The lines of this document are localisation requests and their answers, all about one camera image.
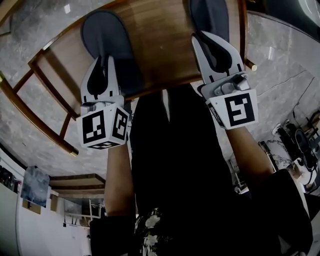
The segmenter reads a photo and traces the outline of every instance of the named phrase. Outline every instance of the marble floor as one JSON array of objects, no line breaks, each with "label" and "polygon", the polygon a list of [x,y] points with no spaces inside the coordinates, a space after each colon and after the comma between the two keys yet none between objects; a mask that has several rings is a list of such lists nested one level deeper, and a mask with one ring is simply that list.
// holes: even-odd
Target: marble floor
[{"label": "marble floor", "polygon": [[[0,70],[14,85],[27,71],[34,54],[65,27],[106,4],[107,0],[25,0],[13,15],[12,33],[0,37]],[[65,6],[69,4],[70,12]],[[320,107],[320,82],[291,52],[293,29],[252,14],[248,15],[248,58],[258,65],[248,71],[249,83],[258,94],[259,123],[248,126],[255,139],[264,140],[272,128],[292,119],[294,105],[307,86],[310,87],[295,108],[299,124],[306,122]],[[66,117],[64,110],[32,77],[19,91],[26,104],[54,131],[60,131]],[[223,155],[233,152],[226,133],[217,127]],[[37,165],[51,176],[96,173],[106,176],[107,152],[81,148],[74,121],[66,140],[79,149],[72,157],[31,125],[0,91],[0,142],[28,166]]]}]

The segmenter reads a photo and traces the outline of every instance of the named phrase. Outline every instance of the wooden chair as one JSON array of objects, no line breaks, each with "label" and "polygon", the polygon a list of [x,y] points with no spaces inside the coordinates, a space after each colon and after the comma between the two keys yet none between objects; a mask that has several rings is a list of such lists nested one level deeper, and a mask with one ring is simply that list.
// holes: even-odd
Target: wooden chair
[{"label": "wooden chair", "polygon": [[[226,4],[230,43],[240,52],[243,62],[254,70],[254,63],[247,60],[246,0],[226,0]],[[185,0],[115,0],[101,9],[113,10],[124,22],[144,76],[145,89],[138,94],[126,95],[126,100],[202,79],[192,49],[193,28]],[[0,81],[0,88],[19,111],[73,156],[78,150],[64,137],[70,119],[76,120],[80,114],[80,86],[93,62],[80,37],[83,20],[84,17],[80,18],[47,43],[28,63],[30,70],[14,88],[3,76]],[[60,134],[42,122],[17,95],[33,74],[67,112]]]},{"label": "wooden chair", "polygon": [[0,1],[0,37],[11,32],[11,17],[14,11],[19,8],[23,0]]}]

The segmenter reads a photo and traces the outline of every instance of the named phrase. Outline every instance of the white wall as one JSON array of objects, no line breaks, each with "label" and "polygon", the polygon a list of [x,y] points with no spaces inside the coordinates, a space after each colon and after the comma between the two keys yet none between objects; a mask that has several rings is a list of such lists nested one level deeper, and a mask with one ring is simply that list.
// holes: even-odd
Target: white wall
[{"label": "white wall", "polygon": [[[0,149],[0,166],[22,181],[25,170]],[[0,184],[0,251],[8,256],[18,256],[19,241],[16,233],[18,195]]]},{"label": "white wall", "polygon": [[64,200],[58,199],[57,212],[41,207],[41,214],[22,207],[18,200],[18,237],[21,256],[84,256],[90,255],[89,230],[64,223]]},{"label": "white wall", "polygon": [[[25,170],[0,149],[0,165],[23,181]],[[64,224],[64,200],[58,199],[51,211],[50,191],[47,207],[36,214],[22,207],[20,194],[0,184],[0,251],[9,256],[90,255],[89,230]]]},{"label": "white wall", "polygon": [[16,237],[17,194],[0,184],[0,252],[19,256]]}]

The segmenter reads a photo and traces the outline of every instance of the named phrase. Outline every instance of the gray marble tile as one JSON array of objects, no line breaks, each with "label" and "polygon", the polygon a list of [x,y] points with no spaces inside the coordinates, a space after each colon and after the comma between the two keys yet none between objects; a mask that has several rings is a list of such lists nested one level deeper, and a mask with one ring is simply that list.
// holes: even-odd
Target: gray marble tile
[{"label": "gray marble tile", "polygon": [[257,95],[305,70],[288,51],[271,46],[248,44],[247,57],[258,66],[255,72],[247,69],[249,83]]},{"label": "gray marble tile", "polygon": [[286,25],[248,13],[248,43],[287,51],[292,29]]},{"label": "gray marble tile", "polygon": [[19,90],[18,95],[46,125],[60,133],[67,113],[35,75]]},{"label": "gray marble tile", "polygon": [[[313,78],[309,72],[303,72],[258,97],[259,123],[248,126],[255,139],[262,140],[267,137],[277,123],[283,123],[292,114],[293,107]],[[301,99],[301,106],[312,105],[308,107],[308,111],[319,108],[319,101],[311,102],[315,91],[319,90],[319,81],[315,80],[309,88],[310,91]]]},{"label": "gray marble tile", "polygon": [[100,8],[101,6],[104,6],[112,2],[112,0],[91,0],[91,2],[92,2],[92,9],[95,10],[97,8]]}]

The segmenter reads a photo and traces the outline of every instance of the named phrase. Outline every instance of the wooden frame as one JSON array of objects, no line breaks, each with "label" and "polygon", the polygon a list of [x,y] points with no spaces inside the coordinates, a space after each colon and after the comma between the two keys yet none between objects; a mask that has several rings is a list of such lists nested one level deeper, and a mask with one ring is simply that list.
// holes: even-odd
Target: wooden frame
[{"label": "wooden frame", "polygon": [[[33,72],[29,71],[21,79],[22,82],[26,82]],[[17,92],[22,87],[24,83],[18,82],[17,85],[12,88],[8,81],[5,79],[4,75],[0,72],[0,88],[7,98],[13,103],[13,105],[44,135],[51,139],[54,143],[59,145],[62,149],[67,151],[72,156],[77,156],[79,151],[64,140],[63,136],[56,134],[50,127],[48,127],[36,114],[22,101],[22,99],[17,95]]]},{"label": "wooden frame", "polygon": [[0,17],[0,27],[5,21],[14,13],[14,11],[22,4],[23,0],[17,0],[12,4],[13,1],[3,0],[0,7],[7,8],[7,12]]},{"label": "wooden frame", "polygon": [[[126,2],[127,0],[115,0],[110,2],[100,9],[108,9],[113,6],[119,5],[121,3]],[[247,18],[247,7],[246,0],[237,0],[238,8],[239,8],[239,23],[240,23],[240,56],[243,60],[243,63],[246,65],[250,65],[252,68],[254,63],[247,60],[247,34],[248,34],[248,18]],[[67,151],[73,156],[78,155],[78,150],[71,146],[64,140],[66,135],[66,131],[70,122],[70,119],[76,120],[79,115],[73,110],[73,108],[65,101],[65,99],[61,96],[61,94],[56,90],[54,85],[49,81],[44,72],[40,69],[37,64],[37,61],[41,56],[43,56],[49,47],[56,42],[59,38],[61,38],[64,34],[69,32],[71,29],[78,26],[86,16],[78,19],[73,24],[69,25],[66,29],[64,29],[61,33],[59,33],[56,37],[50,40],[29,62],[28,65],[30,70],[23,76],[23,78],[15,85],[12,89],[3,75],[0,73],[0,88],[4,91],[5,95],[10,99],[10,101],[17,107],[17,109],[34,125],[36,126],[42,133],[44,133],[48,138],[50,138],[53,142],[59,145],[62,149]],[[50,129],[43,121],[41,121],[32,110],[21,100],[21,98],[17,95],[18,91],[21,87],[26,83],[26,81],[35,74],[36,77],[40,80],[41,84],[48,90],[48,92],[52,95],[53,98],[61,105],[61,107],[67,112],[66,118],[64,120],[63,126],[61,128],[60,134],[56,134],[52,129]],[[130,95],[126,97],[126,100],[132,100],[134,98],[141,97],[143,95],[150,94],[152,92],[156,92],[159,90],[163,90],[169,87],[184,85],[187,83],[195,82],[201,79],[200,75],[195,75],[193,77],[189,77],[186,79],[181,79],[175,81],[174,84],[160,84],[155,88],[147,88],[144,91],[141,91],[138,94]]]}]

